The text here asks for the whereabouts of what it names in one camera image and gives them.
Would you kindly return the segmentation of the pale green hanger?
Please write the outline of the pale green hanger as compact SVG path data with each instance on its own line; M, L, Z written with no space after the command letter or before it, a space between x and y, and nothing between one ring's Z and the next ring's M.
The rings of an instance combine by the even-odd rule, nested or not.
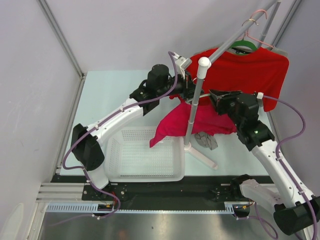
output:
M210 93L206 93L206 94L201 94L200 96L199 96L199 99L201 99L201 98L206 98L206 97L209 97L210 96ZM187 99L185 102L186 103L191 103L192 101L193 101L194 99L193 98L189 98L189 99Z

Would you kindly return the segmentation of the magenta t shirt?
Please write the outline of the magenta t shirt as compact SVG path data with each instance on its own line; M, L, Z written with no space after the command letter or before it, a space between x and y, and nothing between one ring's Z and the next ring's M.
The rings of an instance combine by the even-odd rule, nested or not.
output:
M182 102L169 112L158 124L155 136L149 141L152 148L165 137L184 137L187 133L191 105ZM192 134L205 132L229 135L237 128L228 115L218 115L212 105L200 105L197 108Z

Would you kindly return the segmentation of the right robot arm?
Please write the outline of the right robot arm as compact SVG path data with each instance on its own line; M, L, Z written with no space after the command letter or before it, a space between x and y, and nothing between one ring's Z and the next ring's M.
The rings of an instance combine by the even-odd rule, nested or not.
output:
M236 126L238 139L262 164L278 192L260 185L248 175L238 177L230 188L231 196L242 201L253 200L272 214L278 228L286 235L293 235L310 226L312 239L318 236L320 198L297 176L268 126L259 120L259 109L264 99L275 101L262 92L209 91L210 100L219 115L228 115Z

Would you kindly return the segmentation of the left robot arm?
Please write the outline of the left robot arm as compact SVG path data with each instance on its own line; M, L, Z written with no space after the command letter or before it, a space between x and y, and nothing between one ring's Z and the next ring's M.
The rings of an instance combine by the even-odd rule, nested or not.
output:
M160 104L160 99L178 95L190 98L195 91L195 84L187 68L191 64L175 62L174 76L164 64L156 64L147 74L137 89L125 102L109 115L87 126L77 124L72 130L71 151L80 162L81 168L93 183L93 194L100 200L110 196L108 186L111 178L107 174L106 156L103 146L119 130L130 122L141 118Z

